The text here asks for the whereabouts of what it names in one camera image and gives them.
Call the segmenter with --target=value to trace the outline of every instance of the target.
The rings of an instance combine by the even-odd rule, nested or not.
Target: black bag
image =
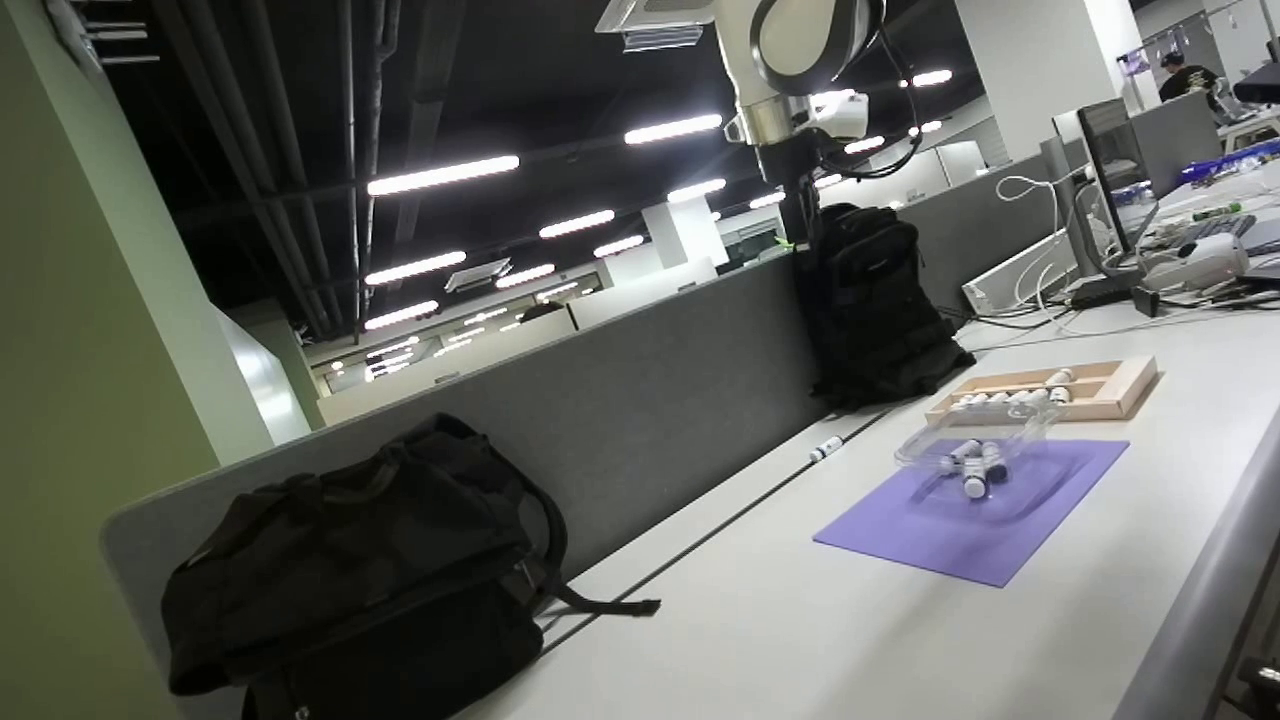
[[[433,720],[541,657],[533,610],[653,617],[561,581],[564,517],[439,415],[363,463],[241,495],[166,586],[176,694],[249,685],[249,714]]]
[[[927,397],[974,365],[927,304],[917,263],[917,227],[890,207],[836,202],[815,215],[798,267],[831,407]]]

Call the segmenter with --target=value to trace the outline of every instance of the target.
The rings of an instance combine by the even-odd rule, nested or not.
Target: ceiling
[[[697,46],[625,57],[597,37],[604,0],[88,0],[88,21],[144,17],[162,63],[115,63],[179,236],[221,308],[279,301],[308,339],[360,336],[376,310],[439,301],[443,271],[363,288],[363,271],[463,248],[578,267],[640,233],[669,187],[725,174],[719,211],[766,190],[751,152],[715,131],[628,148],[637,125],[734,113],[708,31]],[[921,94],[947,116],[981,94],[952,0],[892,0],[910,69],[952,69]],[[892,81],[880,57],[839,84]],[[372,174],[517,152],[512,174],[368,198]],[[618,207],[618,222],[538,227]]]

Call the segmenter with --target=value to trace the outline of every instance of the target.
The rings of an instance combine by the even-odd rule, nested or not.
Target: cable
[[[1036,308],[1044,310],[1044,280],[1057,267],[1057,259],[1044,263],[1044,271],[1036,276]]]
[[[995,198],[999,202],[1020,202],[1027,198],[1034,190],[1047,190],[1047,233],[1062,233],[1064,221],[1062,221],[1062,207],[1057,207],[1057,181],[1041,181],[1041,174],[999,174],[995,183]]]
[[[1020,271],[1016,271],[1016,280],[1014,280],[1014,308],[1025,308],[1025,280],[1034,276],[1034,267],[1044,267],[1044,263],[1053,263],[1053,254],[1036,254],[1036,259],[1027,259]]]
[[[828,456],[836,456],[843,445],[854,445],[857,435],[872,432],[880,419],[890,419],[902,407],[877,407],[863,423],[857,423],[843,435],[831,435],[826,445],[814,447],[814,456],[791,469],[781,483],[773,483],[766,495],[747,499],[741,511],[734,511],[730,519],[719,519],[715,527],[708,527],[701,540],[691,540],[690,546],[680,546],[676,557],[669,557],[662,568],[653,568],[649,575],[640,575],[633,586],[625,586],[618,600],[637,596],[640,586],[649,586],[653,581],[662,581],[665,572],[673,572],[676,562],[684,562],[690,557],[697,557],[703,545],[714,545],[715,535],[725,535],[734,525],[741,525],[744,517],[751,517],[761,504],[777,499],[783,488],[791,488],[801,477],[810,477],[815,463],[826,463]],[[573,637],[581,637],[586,626],[594,626],[602,617],[589,617],[586,624],[570,626],[564,637],[557,637],[550,653],[557,653],[561,645],[570,645]]]

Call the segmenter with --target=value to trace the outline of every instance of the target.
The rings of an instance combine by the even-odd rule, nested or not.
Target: robotic arm
[[[877,39],[885,13],[890,0],[715,0],[744,141],[791,141],[791,101],[828,86]]]
[[[815,134],[798,125],[798,108],[880,37],[890,0],[715,0],[715,37],[725,72],[737,91],[741,141],[757,148],[761,173],[783,183],[787,236],[806,236],[806,215],[815,207]],[[814,113],[810,125],[839,121],[831,134],[854,141],[847,125],[869,125],[869,105],[847,113]]]

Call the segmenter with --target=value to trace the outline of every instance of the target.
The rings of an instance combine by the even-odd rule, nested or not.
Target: ceiling light
[[[927,131],[941,131],[943,128],[943,121],[927,121],[927,125],[921,125],[921,128],[912,128],[912,134],[927,134]]]
[[[541,239],[557,239],[557,236],[573,236],[573,233],[602,227],[602,222],[612,222],[612,221],[618,221],[618,211],[604,207],[604,211],[589,211],[589,215],[573,215],[573,221],[550,222],[538,236]]]
[[[927,69],[927,72],[917,72],[912,75],[912,86],[941,86],[941,84],[952,84],[952,69]]]
[[[787,198],[787,190],[757,194],[751,207],[773,207],[773,202],[781,202],[781,198]]]
[[[408,304],[408,308],[395,308],[395,310],[390,310],[390,314],[363,321],[363,329],[376,332],[376,329],[390,329],[390,325],[405,325],[405,321],[415,321],[415,314],[433,314],[437,308],[439,308],[437,301]]]
[[[633,128],[625,134],[625,145],[662,145],[662,141],[676,141],[676,134],[701,134],[701,131],[714,131],[719,125],[725,125],[719,113],[690,116],[690,121],[673,121],[673,125],[643,125],[643,128]]]
[[[885,148],[885,134],[854,141],[854,145],[843,145],[843,154],[860,154],[860,152],[872,152],[872,148]]]
[[[510,310],[512,310],[512,308],[477,310],[477,314],[463,321],[463,329],[501,321],[501,314],[510,314]]]
[[[640,242],[643,242],[643,236],[625,236],[625,239],[602,242],[597,254],[620,254],[620,251],[640,248]]]
[[[828,190],[828,187],[836,187],[836,183],[843,183],[839,173],[836,173],[836,174],[821,174],[814,187],[815,187],[815,190]]]
[[[669,202],[701,198],[701,194],[714,194],[714,190],[725,190],[725,174],[714,174],[714,181],[701,181],[701,183],[673,187],[673,190],[669,190]]]
[[[523,271],[512,271],[512,276],[501,276],[497,288],[517,288],[517,283],[533,283],[533,280],[544,280],[554,276],[557,263],[538,263],[538,267],[523,267]]]
[[[463,259],[469,259],[469,251],[424,254],[424,259],[411,259],[411,263],[368,271],[363,283],[372,283],[372,288],[399,283],[408,276],[430,276],[430,271],[439,271],[439,267],[457,267]]]
[[[482,174],[503,174],[517,167],[522,167],[522,154],[490,154],[490,158],[469,158],[469,162],[405,173],[405,174],[380,174],[368,183],[368,194],[399,194],[399,190],[421,190],[421,187],[439,187],[439,183],[463,183],[463,181],[482,181]]]

